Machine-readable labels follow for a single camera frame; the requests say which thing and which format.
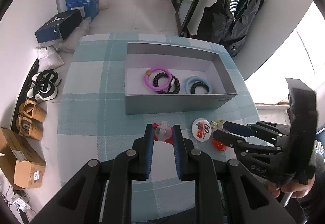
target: black braided bracelet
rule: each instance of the black braided bracelet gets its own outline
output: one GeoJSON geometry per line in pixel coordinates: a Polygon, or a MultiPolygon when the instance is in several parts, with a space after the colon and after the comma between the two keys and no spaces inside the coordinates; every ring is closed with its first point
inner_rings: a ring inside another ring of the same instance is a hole
{"type": "Polygon", "coordinates": [[[194,84],[191,86],[190,93],[191,93],[191,94],[195,94],[195,89],[196,89],[198,86],[203,87],[203,88],[206,90],[207,93],[209,92],[209,87],[208,87],[205,83],[203,83],[203,82],[196,82],[196,83],[194,83],[194,84]]]}
{"type": "MultiPolygon", "coordinates": [[[[153,79],[153,86],[154,87],[159,87],[158,85],[158,80],[161,78],[161,77],[165,77],[165,78],[168,78],[168,75],[166,73],[159,73],[155,76],[155,78],[153,79]]],[[[178,94],[180,89],[181,89],[181,85],[178,81],[178,79],[175,77],[175,75],[172,75],[172,80],[168,86],[168,90],[167,92],[165,91],[158,91],[158,94],[178,94]],[[170,89],[175,85],[175,90],[170,92],[170,89]]]]}

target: purple ring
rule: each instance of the purple ring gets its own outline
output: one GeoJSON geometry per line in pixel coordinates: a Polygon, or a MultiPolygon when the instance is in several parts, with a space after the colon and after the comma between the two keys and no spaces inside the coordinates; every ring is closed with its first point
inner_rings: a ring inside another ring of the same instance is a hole
{"type": "Polygon", "coordinates": [[[167,89],[169,86],[169,83],[171,82],[172,79],[173,79],[173,77],[172,77],[172,74],[170,73],[170,71],[168,71],[167,69],[162,68],[162,67],[154,67],[154,68],[151,68],[150,70],[147,70],[147,72],[144,74],[144,78],[143,78],[147,87],[149,87],[153,91],[162,91],[162,90],[167,89]],[[167,82],[167,84],[165,84],[162,87],[155,87],[149,83],[149,76],[151,75],[151,73],[154,71],[158,71],[158,70],[164,71],[168,75],[168,82],[167,82]]]}

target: power strip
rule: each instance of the power strip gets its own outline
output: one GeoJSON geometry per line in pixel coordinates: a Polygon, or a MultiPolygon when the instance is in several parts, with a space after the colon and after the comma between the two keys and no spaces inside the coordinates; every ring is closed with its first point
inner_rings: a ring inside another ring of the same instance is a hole
{"type": "Polygon", "coordinates": [[[23,212],[27,212],[27,210],[30,209],[30,205],[28,205],[19,194],[15,194],[11,200],[23,212]]]}

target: brown cardboard box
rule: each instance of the brown cardboard box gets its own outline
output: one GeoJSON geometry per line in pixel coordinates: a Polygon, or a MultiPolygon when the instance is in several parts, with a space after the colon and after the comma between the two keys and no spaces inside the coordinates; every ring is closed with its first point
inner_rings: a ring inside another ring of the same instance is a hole
{"type": "Polygon", "coordinates": [[[1,128],[0,153],[1,170],[15,190],[42,185],[46,163],[23,136],[1,128]]]}

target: black and white sneaker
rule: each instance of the black and white sneaker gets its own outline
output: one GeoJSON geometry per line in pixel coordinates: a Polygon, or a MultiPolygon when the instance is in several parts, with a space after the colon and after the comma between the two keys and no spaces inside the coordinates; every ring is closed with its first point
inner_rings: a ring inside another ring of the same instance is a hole
{"type": "Polygon", "coordinates": [[[53,83],[55,86],[58,86],[58,84],[61,81],[61,77],[59,76],[59,74],[56,72],[56,70],[54,69],[49,69],[49,70],[45,70],[43,72],[37,73],[35,74],[31,81],[33,84],[37,84],[39,81],[42,80],[46,80],[46,81],[50,81],[51,83],[53,83]]]}
{"type": "Polygon", "coordinates": [[[42,102],[46,100],[51,100],[57,95],[56,86],[47,80],[38,81],[37,85],[33,86],[27,92],[27,99],[42,102]]]}

